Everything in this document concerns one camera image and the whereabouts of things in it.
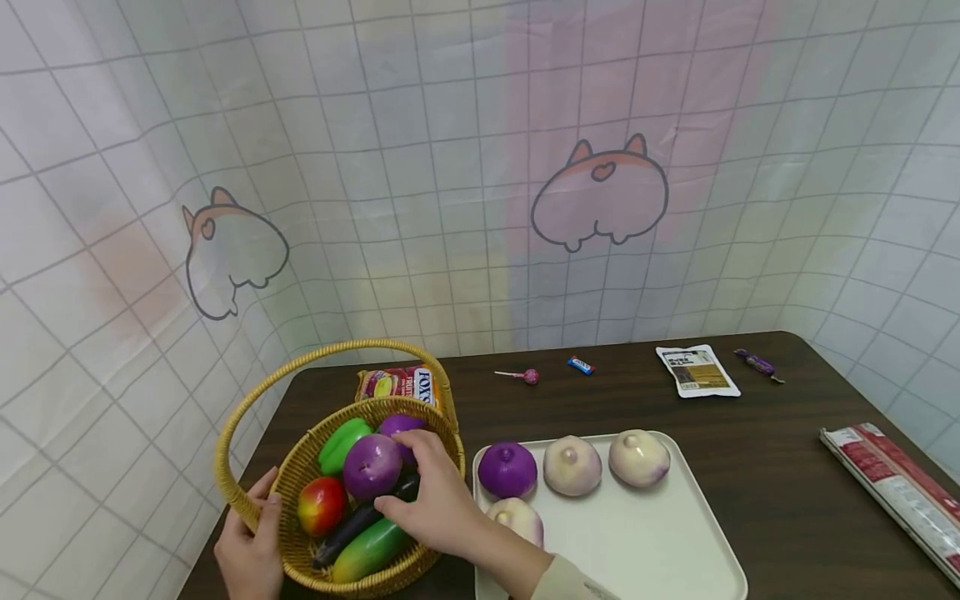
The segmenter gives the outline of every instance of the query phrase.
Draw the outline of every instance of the lollipop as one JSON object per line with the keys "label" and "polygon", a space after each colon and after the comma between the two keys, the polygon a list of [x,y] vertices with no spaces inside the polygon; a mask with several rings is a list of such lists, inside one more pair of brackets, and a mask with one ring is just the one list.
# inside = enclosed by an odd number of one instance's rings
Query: lollipop
{"label": "lollipop", "polygon": [[527,385],[537,385],[537,382],[540,381],[540,374],[536,369],[527,369],[524,372],[494,371],[493,374],[507,375],[508,377],[518,377],[523,379],[523,382]]}

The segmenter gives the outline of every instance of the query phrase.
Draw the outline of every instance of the green pepper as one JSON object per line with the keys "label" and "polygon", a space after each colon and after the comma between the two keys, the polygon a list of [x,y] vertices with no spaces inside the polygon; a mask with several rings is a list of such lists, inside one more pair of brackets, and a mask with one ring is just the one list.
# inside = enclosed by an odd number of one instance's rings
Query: green pepper
{"label": "green pepper", "polygon": [[339,475],[344,470],[344,461],[347,459],[349,450],[357,440],[371,433],[373,433],[371,427],[359,417],[337,427],[317,457],[320,472],[326,476]]}

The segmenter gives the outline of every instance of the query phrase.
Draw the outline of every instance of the heart shape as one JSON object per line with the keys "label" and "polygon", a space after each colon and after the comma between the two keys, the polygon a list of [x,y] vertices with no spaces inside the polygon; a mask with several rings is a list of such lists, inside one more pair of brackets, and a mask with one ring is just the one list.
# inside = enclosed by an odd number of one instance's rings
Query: heart shape
{"label": "heart shape", "polygon": [[613,175],[613,171],[616,171],[616,163],[612,160],[610,162],[605,162],[603,164],[598,164],[593,167],[593,170],[590,171],[590,176],[597,183],[601,181],[606,181]]}
{"label": "heart shape", "polygon": [[213,219],[207,219],[204,221],[204,224],[200,226],[200,234],[207,240],[213,239],[213,232],[216,230],[217,225],[213,222]]}

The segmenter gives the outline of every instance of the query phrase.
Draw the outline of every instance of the red apple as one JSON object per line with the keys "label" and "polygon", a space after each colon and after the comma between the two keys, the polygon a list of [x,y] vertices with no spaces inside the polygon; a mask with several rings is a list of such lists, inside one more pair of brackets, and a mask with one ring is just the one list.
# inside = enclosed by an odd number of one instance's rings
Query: red apple
{"label": "red apple", "polygon": [[347,493],[336,477],[314,479],[300,491],[297,516],[300,527],[313,538],[322,538],[344,516]]}

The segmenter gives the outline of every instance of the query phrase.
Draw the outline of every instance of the red package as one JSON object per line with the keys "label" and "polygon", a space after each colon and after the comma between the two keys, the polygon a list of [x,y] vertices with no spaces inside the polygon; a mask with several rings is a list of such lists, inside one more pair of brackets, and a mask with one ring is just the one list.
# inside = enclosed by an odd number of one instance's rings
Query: red package
{"label": "red package", "polygon": [[372,397],[407,396],[437,407],[434,395],[433,373],[424,365],[405,369],[384,369],[360,371],[360,387],[357,388],[357,402]]}
{"label": "red package", "polygon": [[872,423],[821,429],[820,440],[960,588],[960,502]]}

